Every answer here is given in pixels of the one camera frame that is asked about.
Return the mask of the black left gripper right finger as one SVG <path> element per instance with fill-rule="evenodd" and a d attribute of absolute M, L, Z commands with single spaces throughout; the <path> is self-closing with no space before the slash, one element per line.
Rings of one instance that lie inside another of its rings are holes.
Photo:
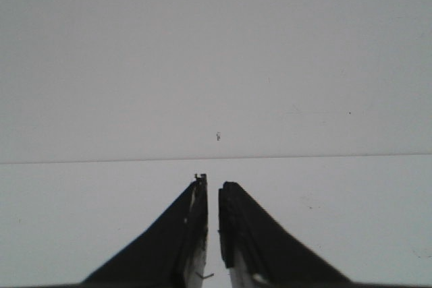
<path fill-rule="evenodd" d="M 233 284 L 349 284 L 238 183 L 219 190 L 221 255 Z"/>

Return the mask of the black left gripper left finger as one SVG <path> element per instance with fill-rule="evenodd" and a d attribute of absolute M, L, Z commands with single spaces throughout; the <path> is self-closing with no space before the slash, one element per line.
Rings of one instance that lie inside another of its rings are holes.
<path fill-rule="evenodd" d="M 207 176 L 196 174 L 145 232 L 83 283 L 202 284 L 207 235 Z"/>

